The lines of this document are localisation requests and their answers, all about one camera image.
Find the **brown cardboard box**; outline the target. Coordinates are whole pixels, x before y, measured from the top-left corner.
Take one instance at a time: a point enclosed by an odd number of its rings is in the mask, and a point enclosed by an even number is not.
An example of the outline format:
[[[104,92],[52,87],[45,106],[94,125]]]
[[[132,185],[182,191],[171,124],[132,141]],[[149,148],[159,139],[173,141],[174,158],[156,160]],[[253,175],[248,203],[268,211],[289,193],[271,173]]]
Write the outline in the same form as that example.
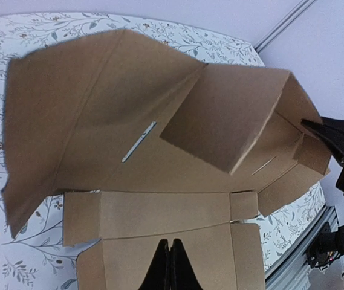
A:
[[[284,69],[207,64],[132,30],[8,64],[2,191],[16,237],[64,195],[80,289],[139,289],[161,239],[181,239],[202,289],[264,289],[258,215],[292,203],[331,154]]]

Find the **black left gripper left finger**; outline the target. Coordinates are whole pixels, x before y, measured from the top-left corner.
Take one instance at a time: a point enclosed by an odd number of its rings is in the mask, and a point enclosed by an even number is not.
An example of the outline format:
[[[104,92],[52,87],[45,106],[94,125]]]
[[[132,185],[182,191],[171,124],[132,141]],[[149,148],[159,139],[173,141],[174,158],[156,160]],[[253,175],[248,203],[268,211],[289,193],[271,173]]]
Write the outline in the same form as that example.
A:
[[[159,241],[139,290],[170,290],[170,250],[167,239]]]

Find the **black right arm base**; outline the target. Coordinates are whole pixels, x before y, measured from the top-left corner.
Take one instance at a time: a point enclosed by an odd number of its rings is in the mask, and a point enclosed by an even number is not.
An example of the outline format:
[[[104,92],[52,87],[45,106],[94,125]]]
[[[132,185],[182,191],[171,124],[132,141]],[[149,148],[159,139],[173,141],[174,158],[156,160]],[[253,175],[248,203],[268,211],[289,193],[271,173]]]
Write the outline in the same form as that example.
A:
[[[332,231],[329,222],[325,222],[305,254],[311,269],[327,269],[344,256],[344,225],[339,226],[337,231]]]

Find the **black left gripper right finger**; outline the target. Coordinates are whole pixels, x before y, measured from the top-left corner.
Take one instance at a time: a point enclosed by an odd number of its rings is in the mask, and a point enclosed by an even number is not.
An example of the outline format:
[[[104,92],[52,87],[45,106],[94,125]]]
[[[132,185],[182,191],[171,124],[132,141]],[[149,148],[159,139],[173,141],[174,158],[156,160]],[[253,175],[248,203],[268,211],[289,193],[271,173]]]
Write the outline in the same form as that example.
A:
[[[171,289],[202,290],[181,239],[174,239],[171,248]]]

